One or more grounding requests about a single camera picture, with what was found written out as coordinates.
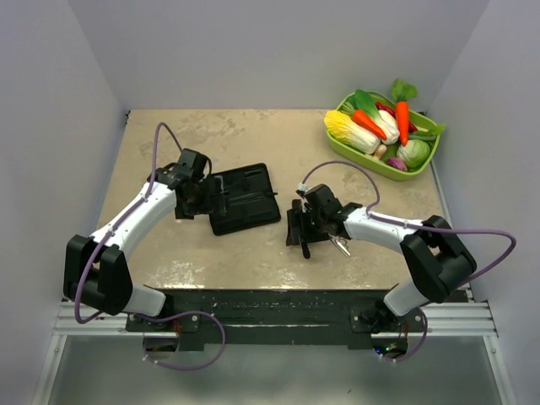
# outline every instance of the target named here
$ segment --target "gray floor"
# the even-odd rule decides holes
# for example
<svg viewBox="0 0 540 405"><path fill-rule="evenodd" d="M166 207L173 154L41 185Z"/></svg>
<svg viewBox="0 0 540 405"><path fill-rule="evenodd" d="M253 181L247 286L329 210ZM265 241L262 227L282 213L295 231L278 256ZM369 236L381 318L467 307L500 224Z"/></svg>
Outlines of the gray floor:
<svg viewBox="0 0 540 405"><path fill-rule="evenodd" d="M140 337L69 338L50 404L500 404L480 337L429 338L398 365L341 347L229 346L195 372L142 357Z"/></svg>

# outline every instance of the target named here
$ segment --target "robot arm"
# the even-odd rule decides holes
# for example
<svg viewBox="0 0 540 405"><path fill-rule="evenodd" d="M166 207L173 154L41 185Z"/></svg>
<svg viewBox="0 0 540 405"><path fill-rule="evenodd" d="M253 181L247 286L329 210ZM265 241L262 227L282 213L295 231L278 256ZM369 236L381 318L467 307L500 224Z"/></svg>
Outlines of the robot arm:
<svg viewBox="0 0 540 405"><path fill-rule="evenodd" d="M94 261L99 263L99 270L93 265L84 281L81 302L111 315L122 311L159 315L165 295L133 283L127 259L159 220L173 210L177 219L224 210L220 178L204 178L208 161L203 154L184 149L178 162L156 170L154 181L148 179L141 192L111 222L90 237L75 235L67 243L64 295L74 300L84 267L98 243L111 233ZM149 187L152 191L147 196ZM119 221L126 213L128 216Z"/></svg>
<svg viewBox="0 0 540 405"><path fill-rule="evenodd" d="M444 302L476 270L476 262L456 235L395 224L450 229L441 217L422 221L368 214L359 204L342 206L323 184L299 194L305 205L294 200L288 211L287 245L302 245L305 258L311 255L307 244L322 240L331 240L346 256L350 254L343 240L366 240L403 254L411 278L389 291L374 310L362 314L365 323L384 328L430 301Z"/></svg>

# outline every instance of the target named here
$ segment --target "white arm segment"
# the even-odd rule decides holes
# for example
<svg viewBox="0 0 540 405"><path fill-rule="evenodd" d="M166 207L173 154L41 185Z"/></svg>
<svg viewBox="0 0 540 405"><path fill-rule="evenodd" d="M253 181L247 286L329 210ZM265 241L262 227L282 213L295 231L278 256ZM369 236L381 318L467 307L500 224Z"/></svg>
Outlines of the white arm segment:
<svg viewBox="0 0 540 405"><path fill-rule="evenodd" d="M383 213L375 213L375 215L387 219L395 219L396 221L406 222L409 224L422 225L422 221L418 219L402 219L385 215ZM356 208L347 217L347 220L343 223L345 230L351 239L366 240L368 242L375 243L376 245L384 246L388 249L402 253L402 248L399 243L407 235L411 235L416 232L415 229L406 229L402 226L390 225L376 219L371 219L365 211L365 207Z"/></svg>
<svg viewBox="0 0 540 405"><path fill-rule="evenodd" d="M374 213L375 215L387 219L395 219L400 222L409 224L422 225L422 221L417 219L407 220L384 215L382 213ZM365 211L365 208L355 209L344 223L345 230L351 239L366 240L388 249L392 249L397 253L402 253L399 243L407 235L416 232L415 229L403 228L398 225L386 224L376 219L370 219ZM396 288L390 291L384 298L384 302L388 309L396 316L404 316L409 311L417 308L428 302L417 290L412 279L400 283Z"/></svg>
<svg viewBox="0 0 540 405"><path fill-rule="evenodd" d="M112 225L138 200L144 197L149 184L143 186L141 192L125 207L112 221L109 221L103 228L96 230L91 236L94 240L101 240L105 233L112 228ZM115 233L105 243L105 246L117 245L124 252L126 260L131 256L133 250L146 234L176 207L176 194L165 184L154 183L152 193L148 200L139 206L120 225Z"/></svg>
<svg viewBox="0 0 540 405"><path fill-rule="evenodd" d="M112 225L137 201L144 197L149 184L143 186L141 192L125 207L112 221L103 228L96 230L92 236L94 240L101 240ZM106 246L118 245L123 251L126 260L131 256L133 250L144 236L162 219L176 207L176 194L166 185L154 183L152 193L148 200L143 202L126 220L118 227L115 233L105 243ZM157 316L163 304L165 295L145 285L133 284L132 296L127 302L124 312L136 312L148 316Z"/></svg>
<svg viewBox="0 0 540 405"><path fill-rule="evenodd" d="M429 300L417 290L410 278L397 285L396 288L385 295L384 302L395 316L404 316L414 308L425 304Z"/></svg>

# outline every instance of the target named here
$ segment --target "green cabbage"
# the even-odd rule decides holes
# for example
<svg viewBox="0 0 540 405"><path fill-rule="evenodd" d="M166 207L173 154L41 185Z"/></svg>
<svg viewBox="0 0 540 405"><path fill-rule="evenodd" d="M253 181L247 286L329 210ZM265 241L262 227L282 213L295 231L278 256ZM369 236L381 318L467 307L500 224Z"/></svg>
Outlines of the green cabbage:
<svg viewBox="0 0 540 405"><path fill-rule="evenodd" d="M397 149L397 157L401 159L409 169L422 165L429 157L429 145L419 139L411 139L407 145L401 145Z"/></svg>

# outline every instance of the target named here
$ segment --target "carrot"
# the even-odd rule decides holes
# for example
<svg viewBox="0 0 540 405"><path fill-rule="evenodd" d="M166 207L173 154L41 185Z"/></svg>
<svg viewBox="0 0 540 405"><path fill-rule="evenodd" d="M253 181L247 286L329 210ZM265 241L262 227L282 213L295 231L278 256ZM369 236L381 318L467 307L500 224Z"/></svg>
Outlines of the carrot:
<svg viewBox="0 0 540 405"><path fill-rule="evenodd" d="M402 145L408 141L408 102L418 95L416 87L397 78L391 86L391 97L396 102L396 121Z"/></svg>
<svg viewBox="0 0 540 405"><path fill-rule="evenodd" d="M362 128L365 128L368 131L374 133L378 138L386 141L386 134L382 131L381 127L375 124L365 112L361 110L356 110L351 116L351 120L353 120L354 123L360 125Z"/></svg>
<svg viewBox="0 0 540 405"><path fill-rule="evenodd" d="M348 101L343 103L341 110L344 114L350 116L351 120L353 120L356 125L367 129L368 131L376 135L378 138L386 141L386 134L384 133L384 131L381 129L381 127L374 123L374 121L370 118L370 116L368 116L367 113L363 112L362 110L356 110L353 105Z"/></svg>
<svg viewBox="0 0 540 405"><path fill-rule="evenodd" d="M382 104L381 102L377 101L375 103L375 105L377 106L377 110L383 110L383 111L386 111L388 114L390 114L391 116L393 116L394 118L396 118L396 113L394 112L394 110L390 107L387 107L386 105ZM414 125L412 122L408 122L408 131L409 132L417 132L418 131L418 128L416 128L416 125Z"/></svg>
<svg viewBox="0 0 540 405"><path fill-rule="evenodd" d="M399 141L406 145L408 141L408 103L398 101L396 104L396 121L399 130Z"/></svg>

